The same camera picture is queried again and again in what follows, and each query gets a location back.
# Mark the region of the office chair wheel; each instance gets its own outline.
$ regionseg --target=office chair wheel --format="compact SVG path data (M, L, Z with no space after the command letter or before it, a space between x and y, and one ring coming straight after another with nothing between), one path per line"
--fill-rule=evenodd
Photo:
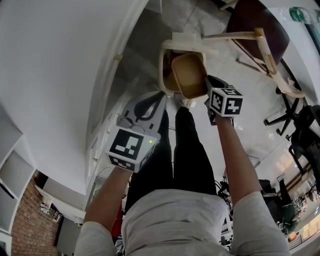
M275 93L278 94L278 95L281 94L281 91L280 91L280 89L278 87L275 89Z

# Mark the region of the red object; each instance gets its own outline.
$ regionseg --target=red object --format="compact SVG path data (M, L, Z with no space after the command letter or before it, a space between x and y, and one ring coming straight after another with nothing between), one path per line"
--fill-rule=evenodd
M122 212L122 204L120 204L118 214L115 219L115 223L113 224L111 236L118 237L121 233L121 212Z

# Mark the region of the black pants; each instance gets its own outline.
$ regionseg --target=black pants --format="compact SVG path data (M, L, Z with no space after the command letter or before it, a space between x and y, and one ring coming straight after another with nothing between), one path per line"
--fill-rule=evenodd
M285 181L282 179L280 180L280 193L281 193L281 201L282 201L282 206L286 206L288 204L291 204L292 200L290 198L290 195L287 191Z
M287 191L285 181L280 180L279 185L280 185L281 198L279 196L276 196L274 201L279 208L282 208L283 206L287 206L287 205L291 204L292 199L290 198L290 195Z
M189 110L181 107L175 116L174 175L167 111L163 114L158 132L161 140L153 154L138 173L132 174L125 212L154 190L176 189L217 194L214 173Z

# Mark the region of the grey t-shirt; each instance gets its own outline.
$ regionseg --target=grey t-shirt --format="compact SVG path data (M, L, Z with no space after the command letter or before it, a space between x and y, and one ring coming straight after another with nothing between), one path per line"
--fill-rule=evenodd
M155 190L126 214L121 228L127 256L210 255L289 256L280 232L262 198L254 192L234 206L231 254L219 245L227 214L218 196L190 191ZM111 234L96 222L80 232L76 256L115 256Z

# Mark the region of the tiled floor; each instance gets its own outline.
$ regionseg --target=tiled floor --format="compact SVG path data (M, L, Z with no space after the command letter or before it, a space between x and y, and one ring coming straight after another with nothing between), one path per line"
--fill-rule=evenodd
M210 0L162 0L163 13L145 9L142 12L124 51L124 58L118 68L116 78L127 84L133 94L151 90L157 84L159 50L164 40L170 39L172 32L200 35L222 33L229 21L230 13L220 11ZM225 40L207 41L219 54L206 55L206 69L209 75L217 76L232 84L244 95L241 115L234 119L235 129L246 152L261 160L256 168L260 179L269 179L277 184L277 177L286 173L289 182L299 173L291 155L286 134L294 131L291 123L283 136L276 133L283 123L266 127L265 118L273 120L285 113L285 105L280 95L275 93L276 84L263 75L240 66L235 59L246 58ZM225 162L216 127L211 127L204 106L206 96L197 98L191 108L200 141L206 149L216 180L221 181ZM176 109L169 99L167 104L170 125L175 125ZM170 133L172 148L175 134Z

